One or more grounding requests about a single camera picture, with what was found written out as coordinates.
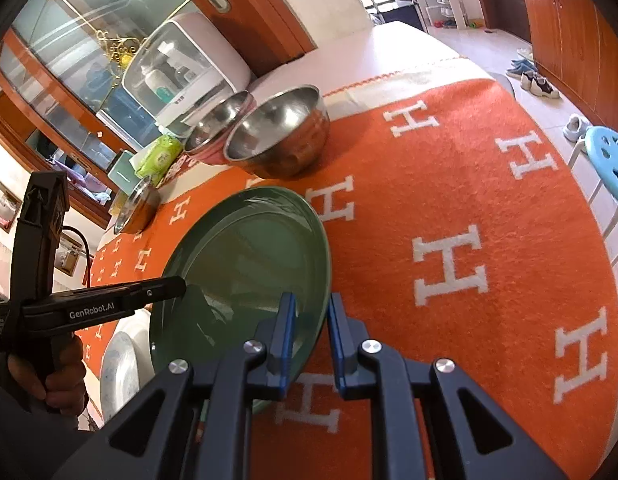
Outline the left hand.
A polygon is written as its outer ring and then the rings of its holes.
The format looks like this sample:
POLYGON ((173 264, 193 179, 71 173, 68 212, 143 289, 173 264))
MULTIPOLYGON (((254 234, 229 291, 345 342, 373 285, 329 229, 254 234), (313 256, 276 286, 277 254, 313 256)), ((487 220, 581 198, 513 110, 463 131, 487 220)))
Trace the left hand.
POLYGON ((60 352, 59 366, 44 382, 29 364, 17 356, 9 356, 8 370, 32 399, 44 401, 48 408, 59 410, 63 416, 77 417, 88 402, 83 357, 82 340, 74 335, 60 352))

